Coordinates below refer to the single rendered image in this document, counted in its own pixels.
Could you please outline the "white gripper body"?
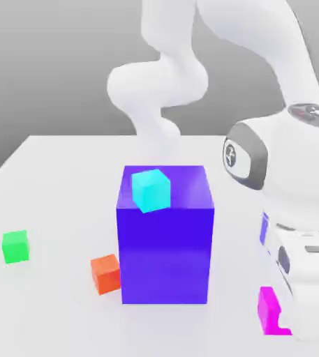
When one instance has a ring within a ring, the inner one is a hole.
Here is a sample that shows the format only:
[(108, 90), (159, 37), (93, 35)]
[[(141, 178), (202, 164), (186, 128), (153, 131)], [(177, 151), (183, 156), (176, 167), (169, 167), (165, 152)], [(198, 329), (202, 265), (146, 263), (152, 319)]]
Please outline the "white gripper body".
[(292, 335), (303, 341), (319, 340), (319, 269), (286, 273), (279, 264), (276, 292), (282, 317)]

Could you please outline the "small magenta cube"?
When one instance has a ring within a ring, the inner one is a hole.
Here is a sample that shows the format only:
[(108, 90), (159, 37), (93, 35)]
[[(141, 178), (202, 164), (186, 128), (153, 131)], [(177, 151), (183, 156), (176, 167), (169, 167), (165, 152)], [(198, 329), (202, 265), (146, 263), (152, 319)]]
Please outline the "small magenta cube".
[(272, 287), (260, 287), (257, 309), (260, 325), (265, 335), (292, 335), (289, 328), (279, 326), (281, 306)]

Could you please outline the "small cyan cube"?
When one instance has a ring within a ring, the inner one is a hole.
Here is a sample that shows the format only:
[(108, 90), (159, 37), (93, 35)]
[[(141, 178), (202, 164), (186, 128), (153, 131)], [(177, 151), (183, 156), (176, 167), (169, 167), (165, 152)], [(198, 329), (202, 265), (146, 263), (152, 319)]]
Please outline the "small cyan cube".
[(132, 199), (142, 213), (171, 206), (171, 182), (159, 169), (131, 175)]

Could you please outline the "small orange cube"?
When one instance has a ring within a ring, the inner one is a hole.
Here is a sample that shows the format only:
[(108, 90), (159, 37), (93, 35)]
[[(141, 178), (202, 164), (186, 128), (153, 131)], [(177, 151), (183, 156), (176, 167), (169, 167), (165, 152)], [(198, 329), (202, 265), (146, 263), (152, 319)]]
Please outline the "small orange cube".
[(99, 295), (120, 289), (119, 262), (114, 254), (92, 259), (91, 274)]

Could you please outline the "small green cube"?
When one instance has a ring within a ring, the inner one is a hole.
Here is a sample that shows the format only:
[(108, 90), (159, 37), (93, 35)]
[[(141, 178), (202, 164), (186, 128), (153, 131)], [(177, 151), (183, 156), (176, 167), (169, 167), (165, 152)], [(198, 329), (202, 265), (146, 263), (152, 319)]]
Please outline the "small green cube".
[(1, 248), (7, 264), (29, 260), (30, 246), (26, 230), (3, 234)]

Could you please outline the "large blue box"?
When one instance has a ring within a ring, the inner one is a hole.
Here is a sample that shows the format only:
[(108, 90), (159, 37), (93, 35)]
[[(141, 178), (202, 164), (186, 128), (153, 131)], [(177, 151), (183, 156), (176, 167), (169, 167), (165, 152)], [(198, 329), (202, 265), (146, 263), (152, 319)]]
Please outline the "large blue box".
[(202, 166), (161, 166), (171, 181), (171, 206), (142, 213), (132, 199), (126, 165), (118, 194), (121, 300), (127, 305), (207, 303), (214, 202)]

